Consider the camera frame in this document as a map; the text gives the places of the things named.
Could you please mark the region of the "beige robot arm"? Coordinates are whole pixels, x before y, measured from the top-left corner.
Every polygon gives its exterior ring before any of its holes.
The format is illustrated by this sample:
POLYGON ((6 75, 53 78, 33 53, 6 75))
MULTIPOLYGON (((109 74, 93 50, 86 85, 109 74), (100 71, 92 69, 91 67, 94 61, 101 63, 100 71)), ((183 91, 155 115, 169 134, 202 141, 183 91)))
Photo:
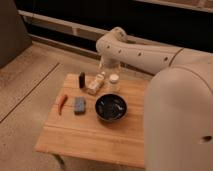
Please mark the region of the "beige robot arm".
POLYGON ((144 98, 146 171, 213 171, 213 52, 99 38, 100 65, 124 62, 153 75, 144 98))

